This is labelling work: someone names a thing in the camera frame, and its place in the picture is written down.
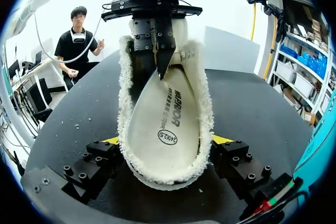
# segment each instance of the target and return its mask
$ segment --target size label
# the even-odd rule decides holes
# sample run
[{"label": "size label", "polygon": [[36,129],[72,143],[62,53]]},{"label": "size label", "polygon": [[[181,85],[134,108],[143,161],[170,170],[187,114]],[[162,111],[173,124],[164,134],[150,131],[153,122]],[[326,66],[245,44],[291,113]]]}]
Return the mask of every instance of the size label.
[{"label": "size label", "polygon": [[167,145],[174,145],[177,143],[177,137],[176,135],[168,130],[160,130],[157,133],[157,136],[161,140],[162,143],[167,144]]}]

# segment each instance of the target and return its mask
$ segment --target white cable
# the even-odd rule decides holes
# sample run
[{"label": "white cable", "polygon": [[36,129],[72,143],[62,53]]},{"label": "white cable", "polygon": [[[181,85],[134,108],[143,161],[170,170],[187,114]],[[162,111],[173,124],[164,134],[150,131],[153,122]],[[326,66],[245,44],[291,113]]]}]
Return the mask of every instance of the white cable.
[{"label": "white cable", "polygon": [[10,130],[12,131],[12,133],[14,134],[14,136],[16,137],[16,139],[17,139],[17,141],[19,142],[20,146],[23,148],[23,150],[24,150],[24,151],[28,154],[28,156],[29,156],[28,151],[25,149],[25,145],[23,145],[23,144],[21,143],[20,139],[19,139],[19,138],[17,137],[17,135],[15,134],[15,131],[13,130],[10,121],[8,120],[8,118],[5,117],[6,113],[5,113],[4,108],[2,107],[2,104],[0,104],[0,108],[1,108],[1,111],[2,111],[2,113],[3,113],[3,115],[4,115],[4,119],[7,121],[7,124],[8,124],[8,126],[9,126]]},{"label": "white cable", "polygon": [[77,57],[75,57],[75,58],[73,58],[71,60],[57,60],[54,57],[50,56],[47,53],[47,51],[44,49],[44,47],[42,45],[42,42],[41,42],[40,34],[38,32],[37,19],[36,19],[36,14],[35,13],[34,13],[34,18],[35,18],[35,26],[36,26],[37,38],[38,38],[38,41],[40,43],[42,51],[47,55],[48,58],[50,58],[51,60],[53,60],[55,62],[58,62],[58,63],[71,63],[71,62],[74,62],[75,60],[79,59],[80,57],[82,57],[82,55],[89,49],[89,47],[91,46],[93,40],[95,39],[95,35],[97,33],[97,30],[98,30],[98,27],[99,27],[99,24],[100,24],[100,21],[101,21],[101,17],[99,17],[99,21],[98,21],[98,24],[97,24],[97,27],[96,27],[96,31],[94,31],[94,35],[92,36],[92,38],[91,38],[89,44],[87,45],[87,47],[83,50],[83,52],[79,56],[77,56]]}]

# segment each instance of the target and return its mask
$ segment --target screw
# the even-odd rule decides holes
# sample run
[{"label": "screw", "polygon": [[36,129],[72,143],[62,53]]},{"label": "screw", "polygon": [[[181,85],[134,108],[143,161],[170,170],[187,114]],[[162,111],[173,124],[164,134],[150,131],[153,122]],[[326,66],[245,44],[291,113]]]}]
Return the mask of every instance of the screw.
[{"label": "screw", "polygon": [[42,184],[44,184],[45,186],[49,185],[50,184],[49,178],[42,179]]},{"label": "screw", "polygon": [[232,164],[233,164],[234,166],[238,165],[239,160],[240,160],[239,157],[233,157],[233,158],[232,158]]},{"label": "screw", "polygon": [[68,176],[72,176],[73,175],[73,170],[71,169],[70,165],[63,166],[63,170],[64,170],[64,172],[65,172],[66,175],[68,175]]},{"label": "screw", "polygon": [[256,175],[253,173],[250,173],[247,175],[246,180],[249,182],[253,182],[256,179]]},{"label": "screw", "polygon": [[83,157],[84,161],[87,161],[87,160],[89,160],[89,158],[90,158],[89,153],[84,153],[84,154],[82,155],[82,157]]},{"label": "screw", "polygon": [[35,186],[34,187],[34,192],[39,193],[41,191],[40,186]]},{"label": "screw", "polygon": [[261,175],[264,177],[268,177],[271,174],[271,167],[269,165],[265,165],[262,171],[263,172],[261,173]]},{"label": "screw", "polygon": [[246,153],[246,159],[247,159],[247,162],[250,162],[252,160],[252,154]]}]

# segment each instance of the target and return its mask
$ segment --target man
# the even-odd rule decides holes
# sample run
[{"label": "man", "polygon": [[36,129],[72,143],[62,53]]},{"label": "man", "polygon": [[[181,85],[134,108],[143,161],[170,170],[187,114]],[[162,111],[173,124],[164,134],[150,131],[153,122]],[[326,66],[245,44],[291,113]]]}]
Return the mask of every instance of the man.
[{"label": "man", "polygon": [[[55,56],[59,60],[71,60],[79,56],[90,43],[93,34],[83,28],[87,10],[83,6],[76,7],[71,12],[72,28],[65,32],[58,40]],[[104,48],[104,40],[97,43],[93,39],[89,49],[95,55],[99,55]],[[99,62],[89,62],[87,50],[79,59],[71,63],[59,63],[62,69],[63,79],[70,90],[76,82],[81,79]]]}]

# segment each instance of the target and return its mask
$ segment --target bolt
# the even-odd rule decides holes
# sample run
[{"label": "bolt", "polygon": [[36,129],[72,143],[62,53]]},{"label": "bolt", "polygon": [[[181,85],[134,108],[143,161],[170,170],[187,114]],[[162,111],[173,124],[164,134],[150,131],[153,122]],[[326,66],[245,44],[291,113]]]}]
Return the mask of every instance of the bolt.
[{"label": "bolt", "polygon": [[79,177],[80,181],[82,181],[83,183],[86,183],[89,179],[88,175],[86,175],[86,173],[80,173],[78,175],[78,177]]},{"label": "bolt", "polygon": [[63,166],[63,170],[64,170],[64,172],[65,172],[66,175],[68,175],[68,176],[72,176],[73,175],[73,170],[71,169],[70,165]]},{"label": "bolt", "polygon": [[90,159],[90,155],[89,155],[89,153],[84,153],[84,154],[82,155],[82,157],[83,157],[84,161],[88,161],[88,160]]},{"label": "bolt", "polygon": [[50,184],[49,178],[42,179],[42,184],[44,184],[45,186],[49,185]]},{"label": "bolt", "polygon": [[247,159],[247,162],[250,162],[252,160],[252,154],[246,153],[246,159]]},{"label": "bolt", "polygon": [[265,165],[262,171],[263,172],[261,173],[261,175],[264,177],[268,177],[271,174],[271,167],[269,165]]},{"label": "bolt", "polygon": [[39,193],[41,191],[40,186],[35,186],[34,187],[34,192]]},{"label": "bolt", "polygon": [[96,161],[96,164],[100,166],[103,159],[101,157],[96,157],[94,160]]},{"label": "bolt", "polygon": [[232,158],[232,164],[233,164],[234,166],[238,165],[238,164],[239,164],[239,160],[240,160],[239,157],[233,157],[233,158]]},{"label": "bolt", "polygon": [[248,174],[247,177],[246,177],[246,180],[248,182],[253,182],[255,179],[256,179],[256,175],[253,174],[253,173]]}]

